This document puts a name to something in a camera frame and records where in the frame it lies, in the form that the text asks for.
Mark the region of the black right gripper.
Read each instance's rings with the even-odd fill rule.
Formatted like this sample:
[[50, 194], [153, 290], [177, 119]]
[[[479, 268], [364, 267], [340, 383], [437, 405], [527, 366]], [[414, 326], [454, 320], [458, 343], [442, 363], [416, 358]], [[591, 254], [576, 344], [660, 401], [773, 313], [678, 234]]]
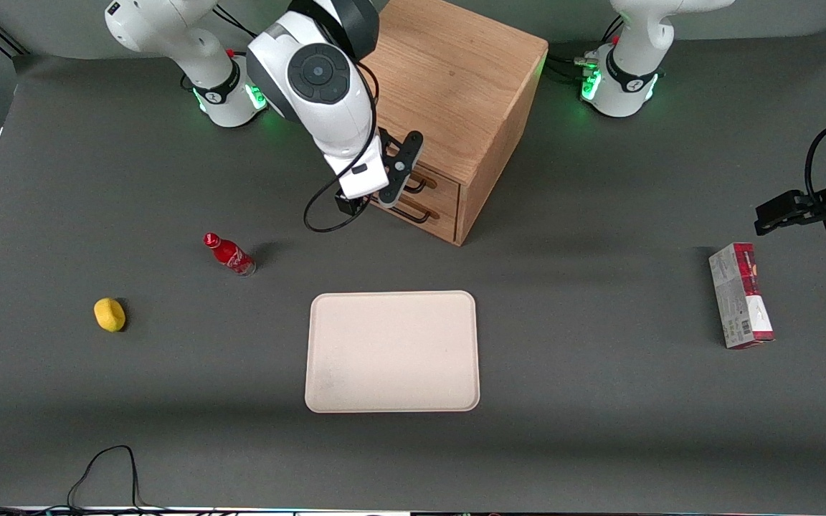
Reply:
[[340, 212], [356, 216], [364, 199], [376, 201], [380, 208], [396, 208], [402, 194], [409, 190], [407, 183], [423, 144], [419, 131], [409, 132], [404, 140], [397, 140], [386, 128], [377, 131], [363, 156], [340, 175], [340, 189], [334, 194]]

